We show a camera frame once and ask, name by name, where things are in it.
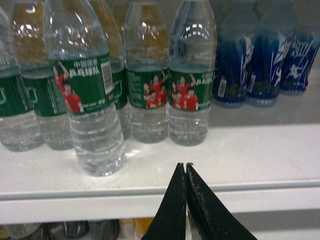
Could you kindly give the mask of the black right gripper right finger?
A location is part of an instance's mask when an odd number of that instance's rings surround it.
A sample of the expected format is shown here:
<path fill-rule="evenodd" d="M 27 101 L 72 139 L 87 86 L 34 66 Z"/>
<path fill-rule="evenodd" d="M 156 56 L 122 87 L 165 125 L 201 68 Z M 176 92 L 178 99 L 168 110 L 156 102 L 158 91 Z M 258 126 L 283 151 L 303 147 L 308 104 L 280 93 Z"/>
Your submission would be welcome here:
<path fill-rule="evenodd" d="M 193 240 L 255 240 L 224 206 L 191 163 L 186 165 L 187 206 Z"/>

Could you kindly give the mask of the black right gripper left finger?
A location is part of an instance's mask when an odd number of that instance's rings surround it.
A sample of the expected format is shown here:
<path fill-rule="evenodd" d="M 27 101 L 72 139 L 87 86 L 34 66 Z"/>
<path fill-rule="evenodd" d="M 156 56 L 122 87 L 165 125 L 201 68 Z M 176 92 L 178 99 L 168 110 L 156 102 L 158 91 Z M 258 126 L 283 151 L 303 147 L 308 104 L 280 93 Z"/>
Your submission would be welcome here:
<path fill-rule="evenodd" d="M 143 240 L 184 240 L 186 238 L 187 180 L 183 163 L 178 163 L 158 211 Z"/>

